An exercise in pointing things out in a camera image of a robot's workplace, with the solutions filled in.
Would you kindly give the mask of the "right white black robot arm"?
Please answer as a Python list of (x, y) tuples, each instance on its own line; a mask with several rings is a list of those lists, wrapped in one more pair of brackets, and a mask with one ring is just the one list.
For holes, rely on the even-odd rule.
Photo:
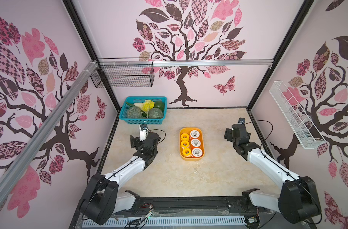
[(280, 188), (279, 195), (265, 193), (260, 189), (244, 191), (241, 200), (243, 210), (262, 207), (280, 213), (292, 224), (321, 216), (314, 180), (308, 176), (299, 176), (267, 155), (258, 144), (250, 140), (251, 134), (247, 132), (243, 121), (241, 118), (237, 124), (226, 129), (224, 139), (232, 143), (238, 155), (257, 166)]

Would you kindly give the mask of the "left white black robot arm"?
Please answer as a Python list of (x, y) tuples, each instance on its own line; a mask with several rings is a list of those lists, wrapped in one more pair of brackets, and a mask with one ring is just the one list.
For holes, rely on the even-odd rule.
[(157, 133), (147, 132), (145, 139), (130, 138), (131, 148), (137, 150), (133, 157), (110, 173), (93, 175), (79, 200), (80, 214), (99, 225), (106, 223), (117, 212), (132, 209), (138, 196), (128, 191), (119, 193), (119, 190), (131, 178), (147, 169), (158, 154), (161, 138)]

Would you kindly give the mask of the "yellow plastic storage box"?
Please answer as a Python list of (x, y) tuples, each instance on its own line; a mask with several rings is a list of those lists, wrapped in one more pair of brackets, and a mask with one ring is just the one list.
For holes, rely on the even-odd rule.
[[(190, 135), (190, 132), (192, 131), (192, 130), (198, 130), (199, 132), (200, 132), (200, 137), (198, 138), (200, 141), (201, 141), (201, 146), (200, 146), (200, 149), (203, 151), (203, 156), (202, 157), (200, 157), (200, 158), (193, 158), (193, 157), (191, 157), (191, 158), (186, 158), (186, 157), (183, 157), (182, 156), (182, 148), (181, 148), (181, 134), (182, 133), (188, 133), (189, 135)], [(204, 138), (203, 138), (203, 132), (201, 131), (201, 129), (199, 129), (199, 128), (196, 128), (196, 127), (184, 127), (184, 128), (182, 128), (181, 130), (180, 130), (180, 133), (179, 133), (179, 150), (180, 150), (180, 156), (181, 156), (181, 158), (183, 159), (183, 160), (186, 160), (186, 161), (199, 161), (199, 160), (201, 160), (204, 156), (205, 156), (205, 144), (204, 144)]]

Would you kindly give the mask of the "yellow tape roll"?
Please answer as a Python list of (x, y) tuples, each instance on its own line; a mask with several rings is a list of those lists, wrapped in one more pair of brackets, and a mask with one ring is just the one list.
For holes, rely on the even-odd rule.
[(188, 133), (182, 133), (181, 134), (181, 140), (182, 141), (189, 141), (190, 140), (190, 136)]
[(191, 158), (192, 157), (192, 151), (190, 148), (184, 148), (182, 150), (182, 156), (186, 158)]
[(185, 149), (185, 148), (189, 148), (190, 147), (190, 142), (187, 140), (183, 140), (181, 141), (181, 148)]

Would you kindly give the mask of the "orange white sealing tape roll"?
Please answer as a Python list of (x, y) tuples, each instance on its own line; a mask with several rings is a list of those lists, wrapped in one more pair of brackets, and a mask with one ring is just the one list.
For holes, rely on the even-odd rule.
[(203, 156), (203, 151), (200, 148), (193, 148), (192, 149), (192, 157), (193, 158), (200, 158)]
[(201, 146), (201, 141), (197, 138), (191, 140), (191, 148), (199, 148)]
[(190, 139), (198, 139), (200, 137), (200, 132), (198, 130), (192, 130), (190, 132)]

